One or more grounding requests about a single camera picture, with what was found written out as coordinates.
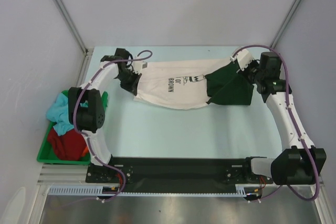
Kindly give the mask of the white and green t-shirt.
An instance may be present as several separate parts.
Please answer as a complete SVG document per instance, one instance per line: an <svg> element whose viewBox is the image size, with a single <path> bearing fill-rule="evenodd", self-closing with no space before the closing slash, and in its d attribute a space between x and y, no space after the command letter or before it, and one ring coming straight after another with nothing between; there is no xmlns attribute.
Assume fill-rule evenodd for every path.
<svg viewBox="0 0 336 224"><path fill-rule="evenodd" d="M134 100L178 110L250 105L254 87L238 69L229 58L150 62Z"/></svg>

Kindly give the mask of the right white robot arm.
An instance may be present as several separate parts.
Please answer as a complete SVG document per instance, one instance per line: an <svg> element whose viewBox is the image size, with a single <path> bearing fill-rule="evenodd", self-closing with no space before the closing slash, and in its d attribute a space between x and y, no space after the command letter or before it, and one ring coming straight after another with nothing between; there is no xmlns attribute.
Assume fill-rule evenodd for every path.
<svg viewBox="0 0 336 224"><path fill-rule="evenodd" d="M275 158L253 157L242 169L243 179L254 183L261 175L276 185L313 185L319 179L327 159L322 148L315 147L296 111L292 91L281 79L282 61L274 52L263 52L259 60L244 49L235 56L238 74L254 84L272 113L282 152Z"/></svg>

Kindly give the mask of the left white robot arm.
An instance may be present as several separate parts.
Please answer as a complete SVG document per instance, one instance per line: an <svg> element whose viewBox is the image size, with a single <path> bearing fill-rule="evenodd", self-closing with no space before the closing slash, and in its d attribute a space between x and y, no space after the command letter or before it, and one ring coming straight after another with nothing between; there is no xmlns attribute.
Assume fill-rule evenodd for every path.
<svg viewBox="0 0 336 224"><path fill-rule="evenodd" d="M69 122L85 139L93 169L90 174L98 175L105 182L112 181L122 171L112 166L113 156L101 130L106 118L102 94L109 83L117 79L122 89L137 95L141 74L133 69L135 61L139 59L135 59L129 51L117 48L114 55L101 58L98 70L87 82L68 91Z"/></svg>

